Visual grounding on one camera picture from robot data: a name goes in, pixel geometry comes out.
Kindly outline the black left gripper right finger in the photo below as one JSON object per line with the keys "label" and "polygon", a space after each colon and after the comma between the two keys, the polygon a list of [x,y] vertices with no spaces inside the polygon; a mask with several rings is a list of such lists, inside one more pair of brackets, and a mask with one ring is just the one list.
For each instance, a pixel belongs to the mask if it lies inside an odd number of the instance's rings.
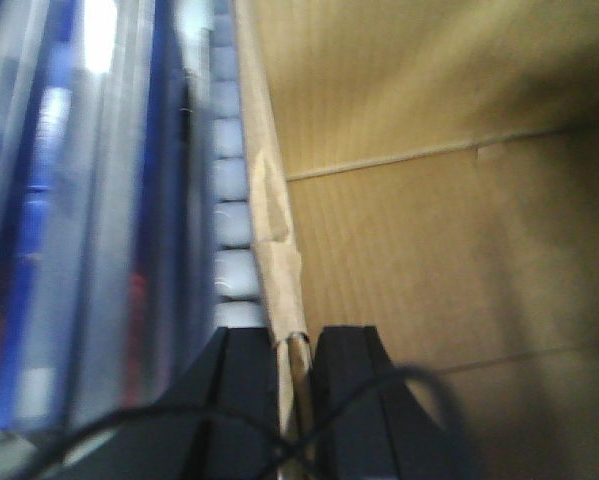
{"label": "black left gripper right finger", "polygon": [[331,479],[468,479],[471,455],[447,391],[436,385],[435,421],[395,369],[373,326],[329,326],[312,373],[316,463]]}

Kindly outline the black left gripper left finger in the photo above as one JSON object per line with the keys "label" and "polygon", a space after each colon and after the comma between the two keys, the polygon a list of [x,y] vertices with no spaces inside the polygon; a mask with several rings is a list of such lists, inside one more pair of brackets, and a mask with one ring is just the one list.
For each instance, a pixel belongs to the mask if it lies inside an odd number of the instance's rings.
{"label": "black left gripper left finger", "polygon": [[156,401],[177,413],[129,423],[57,479],[252,479],[268,463],[277,431],[275,355],[263,328],[219,328],[192,365]]}

